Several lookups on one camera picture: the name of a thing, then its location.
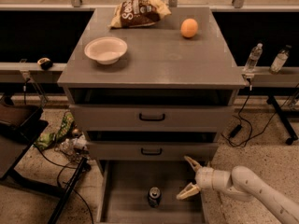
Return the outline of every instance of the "white bowl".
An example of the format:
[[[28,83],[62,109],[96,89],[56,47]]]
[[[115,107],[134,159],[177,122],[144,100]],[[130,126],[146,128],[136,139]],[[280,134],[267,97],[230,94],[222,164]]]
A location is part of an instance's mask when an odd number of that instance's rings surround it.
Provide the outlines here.
[[[112,64],[128,49],[127,44],[117,37],[101,37],[85,47],[85,55],[101,64]]]

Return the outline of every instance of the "gray drawer cabinet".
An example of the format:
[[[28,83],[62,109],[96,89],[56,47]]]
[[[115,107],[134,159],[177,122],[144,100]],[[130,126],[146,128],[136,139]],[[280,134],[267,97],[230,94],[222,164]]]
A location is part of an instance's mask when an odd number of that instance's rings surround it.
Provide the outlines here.
[[[104,177],[99,223],[206,223],[203,197],[176,195],[194,178],[183,159],[213,159],[245,82],[208,7],[171,8],[152,27],[109,29],[114,7],[97,8],[58,84]],[[179,33],[195,18],[193,39]],[[127,53],[108,66],[84,55],[91,40],[116,36]],[[149,205],[150,187],[162,199]]]

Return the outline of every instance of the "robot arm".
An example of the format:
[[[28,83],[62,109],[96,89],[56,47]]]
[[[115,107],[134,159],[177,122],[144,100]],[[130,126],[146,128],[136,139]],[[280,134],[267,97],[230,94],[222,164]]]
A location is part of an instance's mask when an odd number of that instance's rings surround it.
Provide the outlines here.
[[[299,204],[268,186],[249,168],[236,166],[232,172],[202,167],[197,161],[185,156],[196,172],[196,184],[190,183],[177,195],[178,200],[197,194],[201,189],[214,189],[239,201],[248,202],[255,197],[281,223],[299,223]]]

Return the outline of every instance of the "chip bag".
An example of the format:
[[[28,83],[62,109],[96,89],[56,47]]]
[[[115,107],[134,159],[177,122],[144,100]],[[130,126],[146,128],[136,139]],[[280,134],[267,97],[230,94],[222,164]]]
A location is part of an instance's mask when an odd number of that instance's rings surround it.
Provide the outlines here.
[[[110,27],[151,26],[170,14],[162,0],[127,0],[116,7]]]

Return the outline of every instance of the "plastic bottle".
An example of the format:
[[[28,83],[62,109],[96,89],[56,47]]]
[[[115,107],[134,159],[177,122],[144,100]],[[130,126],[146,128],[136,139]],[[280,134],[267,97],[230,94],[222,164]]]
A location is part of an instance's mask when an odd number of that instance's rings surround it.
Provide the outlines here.
[[[291,110],[295,110],[295,106],[299,101],[299,90],[295,92],[295,94],[292,96],[291,100],[288,102],[288,106]]]
[[[258,43],[258,45],[251,50],[249,58],[247,59],[246,64],[244,66],[244,71],[253,72],[257,62],[259,61],[263,53],[262,46],[262,43]]]
[[[270,66],[270,72],[272,74],[277,74],[284,65],[284,63],[288,60],[291,48],[292,46],[286,45],[283,49],[279,51],[277,57],[274,59],[273,63]]]

